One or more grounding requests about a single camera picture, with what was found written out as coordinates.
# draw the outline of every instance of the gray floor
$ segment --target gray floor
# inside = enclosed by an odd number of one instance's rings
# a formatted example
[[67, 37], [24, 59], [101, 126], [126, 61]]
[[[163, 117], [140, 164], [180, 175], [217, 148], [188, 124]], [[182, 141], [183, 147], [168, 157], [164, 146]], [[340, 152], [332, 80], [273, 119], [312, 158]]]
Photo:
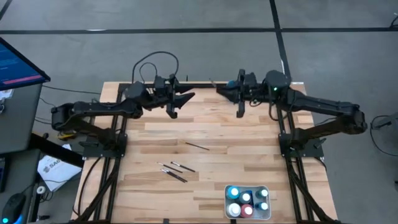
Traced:
[[[398, 12], [398, 1], [278, 0], [282, 27], [385, 27]], [[135, 29], [176, 27], [272, 27], [267, 0], [13, 0], [0, 29]], [[179, 77], [229, 80], [239, 68], [257, 75], [281, 69], [277, 41], [269, 34], [103, 34], [4, 35], [15, 48], [45, 70], [51, 86], [101, 91], [106, 81], [128, 81], [134, 62], [155, 50], [180, 59]], [[398, 111], [398, 32], [284, 34], [292, 78], [305, 82], [313, 96], [360, 104], [367, 121]], [[172, 58], [151, 59], [160, 74], [174, 70]], [[143, 69], [151, 80], [153, 71]], [[44, 89], [54, 104], [91, 100], [83, 95]], [[50, 118], [40, 103], [37, 116]], [[315, 122], [324, 116], [315, 114]], [[35, 124], [37, 132], [55, 132]], [[375, 133], [386, 151], [398, 154], [396, 131]], [[339, 219], [348, 223], [396, 223], [398, 158], [381, 154], [369, 132], [337, 134], [324, 144], [331, 191]], [[49, 222], [70, 218], [78, 182], [60, 189], [40, 206]]]

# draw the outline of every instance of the wooden tabletop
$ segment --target wooden tabletop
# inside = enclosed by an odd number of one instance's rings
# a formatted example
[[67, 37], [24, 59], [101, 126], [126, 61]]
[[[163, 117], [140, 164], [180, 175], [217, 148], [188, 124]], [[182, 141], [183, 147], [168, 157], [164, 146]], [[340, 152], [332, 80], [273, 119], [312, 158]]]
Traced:
[[[101, 101], [115, 102], [118, 85], [104, 83]], [[292, 88], [305, 93], [302, 83]], [[163, 218], [172, 223], [229, 223], [224, 214], [224, 188], [231, 184], [266, 185], [270, 190], [271, 219], [238, 223], [295, 223], [286, 164], [277, 141], [279, 125], [268, 116], [268, 104], [255, 108], [247, 104], [244, 117], [236, 118], [237, 105], [215, 89], [192, 91], [196, 95], [178, 111], [177, 119], [170, 119], [165, 109], [158, 108], [144, 111], [141, 119], [128, 120], [128, 145], [121, 161], [112, 223], [161, 223]], [[97, 117], [95, 125], [107, 128], [111, 120], [110, 116]], [[307, 111], [294, 113], [294, 121], [298, 128], [313, 126]], [[210, 150], [189, 146], [185, 141]], [[85, 162], [82, 180], [95, 160]], [[156, 164], [174, 166], [170, 161], [196, 172], [181, 169], [180, 176], [188, 180], [182, 183], [161, 172], [162, 166]], [[303, 163], [310, 193], [326, 214], [337, 218], [325, 168], [313, 158], [304, 158]], [[88, 179], [82, 210], [98, 191], [102, 168], [103, 159]], [[306, 218], [301, 194], [299, 199]], [[102, 218], [107, 200], [105, 195]]]

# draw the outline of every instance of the bottle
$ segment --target bottle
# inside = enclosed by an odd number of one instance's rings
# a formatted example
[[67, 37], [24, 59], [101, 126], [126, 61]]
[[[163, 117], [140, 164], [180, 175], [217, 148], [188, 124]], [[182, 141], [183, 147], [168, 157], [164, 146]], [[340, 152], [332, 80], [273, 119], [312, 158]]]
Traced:
[[239, 189], [235, 186], [230, 186], [226, 191], [226, 197], [231, 200], [237, 199], [239, 197]]
[[265, 202], [259, 202], [255, 205], [255, 208], [257, 208], [258, 210], [262, 210], [265, 211], [268, 209], [268, 204]]
[[245, 204], [241, 207], [241, 217], [250, 218], [253, 215], [253, 207], [251, 205]]
[[237, 203], [232, 203], [227, 206], [226, 212], [231, 217], [238, 217], [241, 214], [241, 207]]
[[261, 189], [256, 192], [256, 196], [258, 198], [266, 198], [268, 196], [268, 190], [267, 189]]
[[242, 204], [247, 204], [251, 202], [251, 194], [249, 192], [242, 192], [239, 196], [239, 202]]

